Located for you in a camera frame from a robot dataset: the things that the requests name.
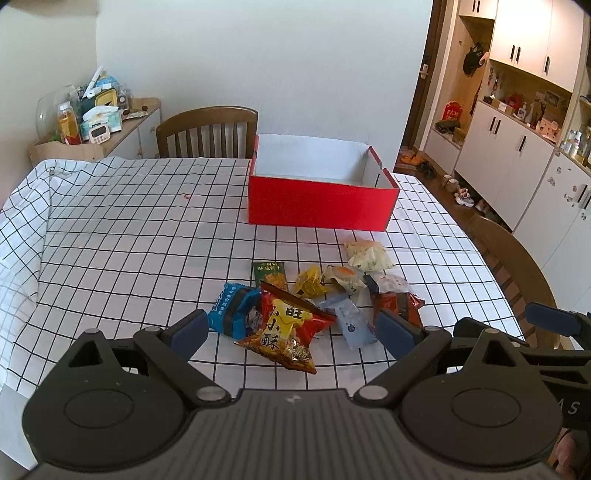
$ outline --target cabinet handle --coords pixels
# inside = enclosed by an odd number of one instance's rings
[[[581,192],[581,196],[579,197],[579,199],[577,200],[577,203],[581,203],[581,200],[583,200],[583,195],[585,195],[585,192],[587,191],[587,187],[589,185],[585,184],[585,186],[583,187],[583,191]]]

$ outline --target small bottle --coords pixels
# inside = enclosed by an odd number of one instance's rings
[[[62,103],[59,106],[57,122],[60,126],[60,135],[66,145],[80,145],[82,138],[76,122],[76,114],[70,102]]]

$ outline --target open cardboard box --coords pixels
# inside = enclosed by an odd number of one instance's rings
[[[399,192],[368,145],[260,135],[249,172],[248,221],[384,231]]]

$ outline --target checkered tablecloth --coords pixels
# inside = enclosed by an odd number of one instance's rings
[[[382,242],[427,304],[425,325],[472,316],[519,336],[481,255],[415,178],[386,232],[247,223],[248,160],[162,159],[38,165],[1,216],[0,385],[29,397],[82,331],[125,338],[209,311],[227,281],[252,283],[253,260],[285,261],[289,281],[312,264],[343,264],[343,241]],[[355,299],[371,312],[367,292]],[[346,388],[393,361],[380,343],[351,351],[337,327],[311,344],[318,373],[287,371],[210,332],[191,364],[233,395],[246,388]]]

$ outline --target wooden chair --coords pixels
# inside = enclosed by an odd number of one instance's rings
[[[168,152],[168,138],[174,135],[174,146],[176,157],[182,157],[181,144],[178,134],[185,132],[187,157],[193,158],[193,144],[191,141],[191,129],[197,130],[197,153],[198,157],[208,158],[240,158],[238,153],[238,124],[246,124],[246,148],[243,158],[252,158],[255,148],[256,125],[258,123],[258,112],[241,106],[210,106],[197,108],[188,112],[174,115],[162,122],[156,129],[158,141],[158,152],[160,158],[170,158]],[[226,140],[226,125],[232,124],[232,151],[229,152]],[[219,145],[220,155],[216,152],[215,126],[220,125]],[[209,127],[209,151],[204,151],[202,127]]]
[[[525,306],[529,302],[556,307],[556,301],[538,265],[519,240],[500,225],[479,215],[473,216],[468,223],[468,235],[501,287],[525,340],[533,347],[558,347],[560,335],[536,328],[525,318]]]

